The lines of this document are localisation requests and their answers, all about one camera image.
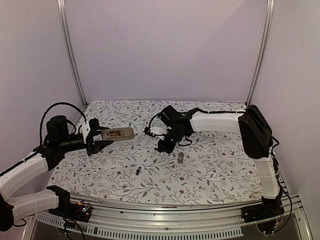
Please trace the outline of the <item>grey battery cover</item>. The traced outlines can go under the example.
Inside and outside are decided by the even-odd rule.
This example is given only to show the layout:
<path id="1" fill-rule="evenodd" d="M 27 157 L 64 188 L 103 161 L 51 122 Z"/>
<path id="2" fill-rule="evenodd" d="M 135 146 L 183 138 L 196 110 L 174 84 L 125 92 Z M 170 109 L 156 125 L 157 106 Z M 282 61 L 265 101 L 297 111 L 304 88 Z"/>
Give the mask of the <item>grey battery cover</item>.
<path id="1" fill-rule="evenodd" d="M 178 163 L 183 163 L 183 161 L 184 161 L 184 153 L 183 152 L 180 152 L 179 154 L 178 154 Z"/>

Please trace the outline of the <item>white grey remote control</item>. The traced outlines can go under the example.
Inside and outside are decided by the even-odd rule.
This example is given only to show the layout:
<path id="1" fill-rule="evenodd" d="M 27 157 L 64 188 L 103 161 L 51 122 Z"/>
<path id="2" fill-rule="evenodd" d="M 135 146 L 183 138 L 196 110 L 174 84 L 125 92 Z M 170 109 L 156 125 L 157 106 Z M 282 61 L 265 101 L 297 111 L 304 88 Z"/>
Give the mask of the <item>white grey remote control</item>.
<path id="1" fill-rule="evenodd" d="M 124 141 L 135 138 L 135 133 L 131 127 L 110 128 L 101 131 L 101 138 L 104 141 Z"/>

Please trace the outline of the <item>black battery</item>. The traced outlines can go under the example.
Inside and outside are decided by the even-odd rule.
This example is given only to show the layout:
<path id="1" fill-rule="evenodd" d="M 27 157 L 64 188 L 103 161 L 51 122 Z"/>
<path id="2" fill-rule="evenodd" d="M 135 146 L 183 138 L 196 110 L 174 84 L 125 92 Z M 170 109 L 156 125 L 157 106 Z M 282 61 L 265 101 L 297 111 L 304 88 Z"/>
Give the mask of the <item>black battery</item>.
<path id="1" fill-rule="evenodd" d="M 123 136 L 123 132 L 121 130 L 110 130 L 107 132 L 107 135 L 110 137 L 110 138 L 118 138 L 118 137 L 121 137 Z"/>
<path id="2" fill-rule="evenodd" d="M 141 169 L 142 169 L 142 168 L 139 166 L 138 169 L 137 169 L 136 172 L 135 172 L 135 175 L 136 175 L 136 176 L 138 176 L 138 175 L 140 174 Z"/>

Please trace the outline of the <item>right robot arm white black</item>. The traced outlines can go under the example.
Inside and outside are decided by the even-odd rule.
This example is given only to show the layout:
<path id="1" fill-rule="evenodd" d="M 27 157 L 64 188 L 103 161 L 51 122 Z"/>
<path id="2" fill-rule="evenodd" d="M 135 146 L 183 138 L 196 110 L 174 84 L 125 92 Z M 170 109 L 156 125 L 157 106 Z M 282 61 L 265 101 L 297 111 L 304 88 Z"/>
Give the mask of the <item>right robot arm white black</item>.
<path id="1" fill-rule="evenodd" d="M 178 111 L 166 106 L 145 131 L 157 137 L 156 150 L 172 154 L 187 149 L 197 160 L 195 183 L 176 191 L 173 202 L 226 204 L 262 199 L 258 213 L 269 218 L 278 210 L 281 194 L 279 167 L 274 155 L 278 141 L 255 105 L 240 110 Z"/>

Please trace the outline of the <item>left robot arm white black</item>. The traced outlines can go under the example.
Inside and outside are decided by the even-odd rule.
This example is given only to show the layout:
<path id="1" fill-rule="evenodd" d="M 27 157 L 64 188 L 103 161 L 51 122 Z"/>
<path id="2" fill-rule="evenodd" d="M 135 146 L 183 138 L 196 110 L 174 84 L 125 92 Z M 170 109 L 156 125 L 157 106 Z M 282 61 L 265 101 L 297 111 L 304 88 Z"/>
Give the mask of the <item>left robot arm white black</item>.
<path id="1" fill-rule="evenodd" d="M 111 140 L 94 140 L 104 127 L 96 118 L 89 120 L 81 133 L 70 133 L 69 120 L 64 115 L 52 117 L 46 124 L 44 142 L 25 158 L 0 174 L 0 230 L 8 231 L 19 220 L 44 210 L 71 220 L 88 222 L 91 210 L 83 209 L 70 201 L 70 193 L 51 185 L 36 193 L 13 198 L 23 185 L 39 175 L 50 172 L 69 152 L 86 150 L 87 155 L 97 154 L 111 145 Z"/>

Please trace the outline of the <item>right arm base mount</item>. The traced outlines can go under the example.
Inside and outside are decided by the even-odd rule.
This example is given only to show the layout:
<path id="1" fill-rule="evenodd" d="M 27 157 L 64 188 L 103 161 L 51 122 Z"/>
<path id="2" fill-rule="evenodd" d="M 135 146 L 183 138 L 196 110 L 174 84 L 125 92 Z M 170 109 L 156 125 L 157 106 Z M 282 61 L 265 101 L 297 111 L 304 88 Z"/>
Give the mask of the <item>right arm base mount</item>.
<path id="1" fill-rule="evenodd" d="M 285 210 L 280 198 L 261 198 L 262 203 L 246 206 L 241 209 L 241 217 L 245 223 L 256 222 L 282 215 Z"/>

